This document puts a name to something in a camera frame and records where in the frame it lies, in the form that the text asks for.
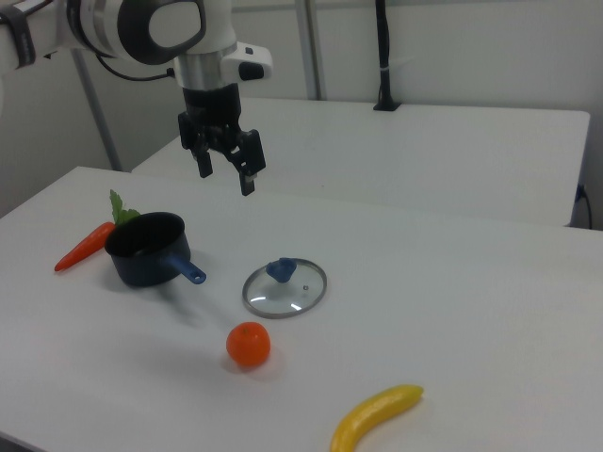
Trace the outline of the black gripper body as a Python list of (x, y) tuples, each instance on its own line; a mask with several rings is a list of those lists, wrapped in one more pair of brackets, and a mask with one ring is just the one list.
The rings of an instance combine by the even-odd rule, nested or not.
[(192, 150), (200, 138), (210, 149), (233, 152), (241, 146), (238, 84), (200, 90), (183, 89), (186, 110), (178, 115), (181, 144)]

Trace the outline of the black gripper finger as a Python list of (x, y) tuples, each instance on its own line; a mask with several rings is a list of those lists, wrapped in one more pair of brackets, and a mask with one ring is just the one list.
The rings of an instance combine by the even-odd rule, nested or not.
[(209, 150), (212, 142), (205, 134), (195, 133), (192, 139), (191, 153), (197, 162), (201, 178), (206, 178), (213, 173), (213, 166)]
[(251, 195), (256, 175), (266, 167), (261, 137), (257, 130), (238, 131), (229, 136), (226, 159), (235, 167), (241, 194)]

